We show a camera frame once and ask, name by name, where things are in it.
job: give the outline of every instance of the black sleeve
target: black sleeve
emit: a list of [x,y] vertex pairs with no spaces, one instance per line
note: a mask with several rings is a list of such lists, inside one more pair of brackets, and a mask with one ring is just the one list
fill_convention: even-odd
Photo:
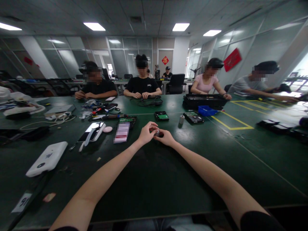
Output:
[[285,231],[278,221],[265,213],[250,211],[241,218],[241,231]]
[[134,78],[132,78],[132,79],[130,79],[130,80],[128,81],[128,84],[127,84],[125,90],[128,90],[129,92],[133,92],[133,90],[134,90],[134,82],[133,82],[133,79],[134,79]]
[[151,81],[152,81],[152,90],[153,92],[156,92],[156,89],[159,88],[159,86],[155,79],[151,79]]
[[107,86],[108,86],[108,91],[111,91],[111,90],[115,90],[116,91],[116,85],[115,85],[114,82],[107,81]]
[[55,229],[55,231],[78,231],[78,229],[71,227],[71,226],[65,226],[61,228]]
[[81,90],[82,90],[84,93],[89,93],[89,92],[91,92],[91,86],[90,86],[90,84],[84,85],[83,88],[81,88]]

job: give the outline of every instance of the red decoration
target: red decoration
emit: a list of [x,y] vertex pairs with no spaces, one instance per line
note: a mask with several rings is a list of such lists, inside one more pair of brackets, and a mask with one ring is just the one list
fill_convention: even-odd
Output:
[[226,72],[230,71],[236,64],[242,60],[240,51],[235,48],[234,51],[224,60]]
[[169,59],[167,58],[167,56],[165,56],[162,60],[163,64],[167,64],[169,62]]
[[25,56],[25,57],[23,58],[23,60],[24,60],[27,64],[29,64],[29,65],[32,66],[33,61],[32,61],[31,59],[29,59],[28,57]]

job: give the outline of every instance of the table number label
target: table number label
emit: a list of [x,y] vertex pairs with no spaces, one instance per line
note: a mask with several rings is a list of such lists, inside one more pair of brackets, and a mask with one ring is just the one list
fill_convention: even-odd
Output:
[[26,207],[28,201],[30,200],[30,197],[32,196],[32,193],[24,193],[23,196],[20,198],[18,204],[13,209],[13,212],[22,212],[24,208]]

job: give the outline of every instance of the blue plastic box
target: blue plastic box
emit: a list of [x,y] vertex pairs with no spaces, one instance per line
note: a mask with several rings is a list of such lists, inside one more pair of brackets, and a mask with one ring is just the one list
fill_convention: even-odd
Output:
[[198,106],[198,113],[202,116],[213,116],[217,113],[217,110],[214,110],[209,106]]

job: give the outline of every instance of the white router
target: white router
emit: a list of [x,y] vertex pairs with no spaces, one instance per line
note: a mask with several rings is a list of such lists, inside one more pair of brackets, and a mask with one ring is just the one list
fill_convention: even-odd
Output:
[[27,171],[26,176],[33,177],[40,175],[44,171],[53,170],[67,145],[68,143],[66,141],[49,145]]

